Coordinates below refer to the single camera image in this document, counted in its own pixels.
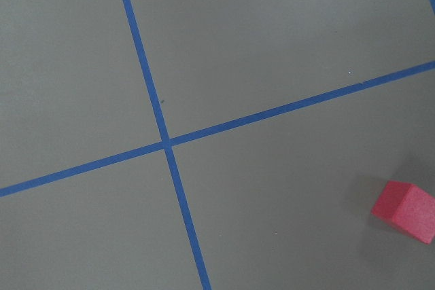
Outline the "red cube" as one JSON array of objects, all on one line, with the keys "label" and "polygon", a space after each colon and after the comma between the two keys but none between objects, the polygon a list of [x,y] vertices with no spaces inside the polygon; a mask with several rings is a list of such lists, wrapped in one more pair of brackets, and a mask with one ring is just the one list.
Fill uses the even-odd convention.
[{"label": "red cube", "polygon": [[424,244],[434,239],[434,197],[415,184],[388,181],[371,214]]}]

